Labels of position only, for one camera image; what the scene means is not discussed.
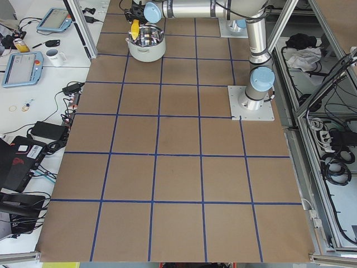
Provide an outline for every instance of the yellow handle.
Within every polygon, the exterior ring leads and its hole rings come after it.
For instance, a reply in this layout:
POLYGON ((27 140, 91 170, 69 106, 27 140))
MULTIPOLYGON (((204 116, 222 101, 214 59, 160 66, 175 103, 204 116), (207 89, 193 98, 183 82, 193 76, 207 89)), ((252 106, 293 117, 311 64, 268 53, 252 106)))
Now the yellow handle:
POLYGON ((136 38, 138 38, 138 36, 139 36, 139 21, 138 20, 133 21, 131 33, 132 33, 133 40, 136 40, 136 38))

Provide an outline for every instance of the blue joint cap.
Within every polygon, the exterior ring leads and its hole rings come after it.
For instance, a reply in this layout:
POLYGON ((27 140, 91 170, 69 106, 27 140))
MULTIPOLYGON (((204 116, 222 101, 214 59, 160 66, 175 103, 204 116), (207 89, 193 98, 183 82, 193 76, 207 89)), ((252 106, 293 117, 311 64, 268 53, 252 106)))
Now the blue joint cap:
POLYGON ((236 20, 235 23, 238 25, 239 28, 247 28, 247 23, 245 22, 245 20, 236 20))
POLYGON ((275 75, 268 67, 258 67, 250 76, 250 83, 253 88, 259 92, 265 92, 271 89, 274 81, 275 75))
POLYGON ((157 5, 152 2, 148 2, 144 8, 144 16, 148 22, 156 23, 161 19, 161 11, 157 5))

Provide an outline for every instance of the white pot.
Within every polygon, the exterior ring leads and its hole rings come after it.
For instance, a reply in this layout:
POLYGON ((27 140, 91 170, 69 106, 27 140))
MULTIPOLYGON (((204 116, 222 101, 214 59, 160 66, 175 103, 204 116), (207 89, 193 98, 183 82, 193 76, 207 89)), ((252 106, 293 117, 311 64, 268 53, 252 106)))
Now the white pot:
POLYGON ((139 36, 133 40, 129 33, 126 41, 132 56, 144 62, 160 59, 166 51, 166 40, 163 31, 155 25, 143 25, 139 28, 139 36))

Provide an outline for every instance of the metal mounting plate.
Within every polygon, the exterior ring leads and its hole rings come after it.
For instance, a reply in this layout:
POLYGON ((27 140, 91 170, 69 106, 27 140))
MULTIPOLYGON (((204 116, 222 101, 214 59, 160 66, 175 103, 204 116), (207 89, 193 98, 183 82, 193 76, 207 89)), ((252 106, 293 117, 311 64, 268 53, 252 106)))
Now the metal mounting plate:
POLYGON ((241 92, 245 91, 245 88, 246 86, 242 85, 228 86, 232 120, 239 120, 240 117, 242 117, 243 121, 274 121, 274 113, 270 102, 264 102, 262 107, 257 111, 247 110, 238 103, 238 96, 241 92))
POLYGON ((227 27, 227 20, 223 18, 218 18, 219 30, 221 32, 221 37, 226 38, 248 38, 247 29, 242 29, 240 32, 232 32, 227 27))

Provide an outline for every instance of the black laptop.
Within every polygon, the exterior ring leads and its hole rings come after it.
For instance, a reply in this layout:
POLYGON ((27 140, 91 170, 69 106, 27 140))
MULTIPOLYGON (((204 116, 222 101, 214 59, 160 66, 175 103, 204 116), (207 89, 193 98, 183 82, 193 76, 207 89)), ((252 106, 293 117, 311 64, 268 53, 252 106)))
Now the black laptop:
POLYGON ((0 139, 0 188, 21 193, 44 159, 46 144, 17 136, 7 144, 0 139))

